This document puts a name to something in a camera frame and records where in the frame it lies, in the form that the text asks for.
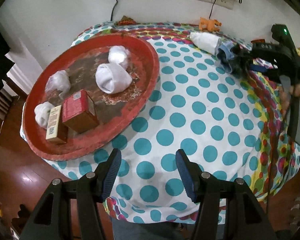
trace rolled white sock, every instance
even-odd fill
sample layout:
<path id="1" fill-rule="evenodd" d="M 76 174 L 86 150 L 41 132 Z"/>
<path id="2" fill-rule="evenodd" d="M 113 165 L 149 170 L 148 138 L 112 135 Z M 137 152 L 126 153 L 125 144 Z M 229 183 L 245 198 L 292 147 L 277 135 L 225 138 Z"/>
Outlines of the rolled white sock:
<path id="1" fill-rule="evenodd" d="M 220 37 L 207 32 L 191 32 L 190 39 L 199 49 L 202 49 L 212 55 L 216 54 L 216 47 L 220 44 Z"/>
<path id="2" fill-rule="evenodd" d="M 119 64 L 100 64 L 97 68 L 96 83 L 107 94 L 122 92 L 131 82 L 131 76 Z"/>

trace white plastic bag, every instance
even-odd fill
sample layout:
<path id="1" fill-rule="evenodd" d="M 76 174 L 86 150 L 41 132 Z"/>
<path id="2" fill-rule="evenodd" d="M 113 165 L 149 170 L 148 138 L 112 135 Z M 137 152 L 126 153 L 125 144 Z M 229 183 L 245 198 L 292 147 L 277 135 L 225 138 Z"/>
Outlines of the white plastic bag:
<path id="1" fill-rule="evenodd" d="M 122 92 L 131 82 L 131 76 L 119 64 L 100 64 L 97 68 L 96 83 L 107 94 Z"/>
<path id="2" fill-rule="evenodd" d="M 49 77 L 44 91 L 48 92 L 57 89 L 59 91 L 62 91 L 59 97 L 63 98 L 63 96 L 70 90 L 70 88 L 71 84 L 67 72 L 65 70 L 60 70 Z"/>
<path id="3" fill-rule="evenodd" d="M 124 46 L 112 46 L 109 49 L 108 61 L 109 63 L 119 64 L 124 69 L 127 69 L 129 55 L 130 51 Z"/>
<path id="4" fill-rule="evenodd" d="M 35 121 L 44 129 L 47 129 L 49 114 L 52 108 L 54 108 L 53 104 L 44 102 L 37 105 L 34 109 Z"/>

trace orange plush toy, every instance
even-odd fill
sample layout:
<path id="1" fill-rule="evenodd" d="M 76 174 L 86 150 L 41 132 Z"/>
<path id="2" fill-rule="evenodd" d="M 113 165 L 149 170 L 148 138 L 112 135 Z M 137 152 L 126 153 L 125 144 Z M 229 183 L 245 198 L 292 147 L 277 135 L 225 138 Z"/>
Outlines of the orange plush toy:
<path id="1" fill-rule="evenodd" d="M 205 18 L 200 17 L 199 30 L 202 31 L 204 29 L 207 29 L 208 32 L 218 32 L 220 31 L 220 29 L 215 26 L 221 25 L 222 23 L 218 22 L 217 20 L 207 20 Z"/>

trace wooden floor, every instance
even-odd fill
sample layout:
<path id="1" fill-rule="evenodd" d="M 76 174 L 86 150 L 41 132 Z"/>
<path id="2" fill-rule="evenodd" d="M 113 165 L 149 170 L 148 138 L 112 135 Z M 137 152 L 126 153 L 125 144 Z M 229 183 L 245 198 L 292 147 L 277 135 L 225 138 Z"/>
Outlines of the wooden floor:
<path id="1" fill-rule="evenodd" d="M 69 180 L 35 155 L 20 137 L 22 106 L 20 100 L 13 102 L 0 132 L 0 204 L 3 220 L 8 225 L 17 216 L 21 203 L 33 210 L 54 178 Z M 271 198 L 269 218 L 274 230 L 288 228 L 290 208 L 297 196 L 300 196 L 300 172 Z M 111 222 L 101 204 L 99 212 L 107 239 L 113 239 Z M 75 201 L 72 203 L 72 224 L 74 236 L 80 236 Z"/>

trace power cord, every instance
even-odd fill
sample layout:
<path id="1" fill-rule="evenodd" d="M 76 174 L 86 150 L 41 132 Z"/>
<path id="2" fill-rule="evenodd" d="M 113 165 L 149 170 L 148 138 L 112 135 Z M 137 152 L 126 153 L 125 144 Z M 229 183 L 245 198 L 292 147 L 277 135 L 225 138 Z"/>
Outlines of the power cord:
<path id="1" fill-rule="evenodd" d="M 115 5 L 112 8 L 110 21 L 113 21 L 113 12 L 114 12 L 114 8 L 117 6 L 117 4 L 118 4 L 118 0 L 115 0 Z"/>

